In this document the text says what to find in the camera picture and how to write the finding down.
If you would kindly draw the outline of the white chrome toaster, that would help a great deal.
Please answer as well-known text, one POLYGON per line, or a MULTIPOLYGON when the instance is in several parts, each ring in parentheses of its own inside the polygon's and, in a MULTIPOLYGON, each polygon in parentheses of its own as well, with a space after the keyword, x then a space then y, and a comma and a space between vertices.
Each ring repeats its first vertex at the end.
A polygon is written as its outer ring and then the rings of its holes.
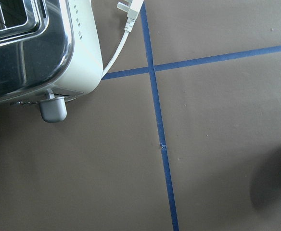
POLYGON ((48 123, 92 92, 103 63, 89 0, 0 0, 0 103, 37 104, 48 123))

